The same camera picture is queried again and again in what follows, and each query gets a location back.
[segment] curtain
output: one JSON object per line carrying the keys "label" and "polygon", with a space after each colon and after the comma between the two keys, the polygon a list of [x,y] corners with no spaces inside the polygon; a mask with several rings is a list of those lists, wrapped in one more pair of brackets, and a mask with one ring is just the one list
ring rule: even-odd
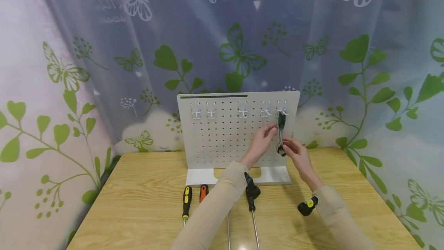
{"label": "curtain", "polygon": [[444,247],[442,0],[0,7],[9,249],[66,247],[119,155],[183,150],[179,93],[280,90],[301,92],[296,139],[342,148],[422,248]]}

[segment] black and yellow screwdriver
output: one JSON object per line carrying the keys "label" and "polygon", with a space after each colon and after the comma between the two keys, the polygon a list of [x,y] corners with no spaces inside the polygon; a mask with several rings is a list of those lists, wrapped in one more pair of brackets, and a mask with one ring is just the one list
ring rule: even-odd
{"label": "black and yellow screwdriver", "polygon": [[190,217],[190,206],[192,205],[193,189],[191,186],[185,186],[183,191],[183,226],[187,222],[187,218]]}

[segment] beige sleeve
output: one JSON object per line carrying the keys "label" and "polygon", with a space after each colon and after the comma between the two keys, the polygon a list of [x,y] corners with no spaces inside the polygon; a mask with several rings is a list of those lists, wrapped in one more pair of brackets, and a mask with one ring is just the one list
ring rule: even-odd
{"label": "beige sleeve", "polygon": [[232,162],[179,233],[171,250],[207,250],[228,212],[245,191],[247,167]]}
{"label": "beige sleeve", "polygon": [[319,199],[316,209],[330,229],[340,249],[376,249],[353,221],[344,201],[333,187],[323,186],[315,190],[313,196]]}

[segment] metal shaft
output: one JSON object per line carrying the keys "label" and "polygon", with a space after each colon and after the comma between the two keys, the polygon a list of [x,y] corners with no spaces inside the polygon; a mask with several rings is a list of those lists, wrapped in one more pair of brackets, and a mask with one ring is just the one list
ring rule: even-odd
{"label": "metal shaft", "polygon": [[228,250],[231,250],[231,241],[230,241],[230,212],[227,214],[227,225],[228,225]]}
{"label": "metal shaft", "polygon": [[254,223],[254,233],[256,235],[257,250],[261,250],[261,248],[259,246],[259,238],[257,236],[256,219],[254,218],[254,210],[251,211],[251,214],[252,214],[252,221]]}

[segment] wooden table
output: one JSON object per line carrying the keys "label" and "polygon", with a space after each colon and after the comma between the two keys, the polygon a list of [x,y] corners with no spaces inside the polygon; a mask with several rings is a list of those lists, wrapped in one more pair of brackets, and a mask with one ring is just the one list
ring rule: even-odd
{"label": "wooden table", "polygon": [[[343,151],[321,148],[309,152],[319,176],[336,188],[377,249],[420,249]],[[260,186],[262,194],[255,201],[261,249],[337,249],[317,212],[307,217],[298,212],[296,206],[308,200],[311,193],[290,159],[287,168],[293,185]],[[186,176],[183,152],[125,154],[67,249],[169,249],[183,225]],[[198,191],[193,190],[191,216],[198,205]],[[230,227],[231,249],[256,249],[245,196],[230,213]],[[210,249],[228,249],[227,221]]]}

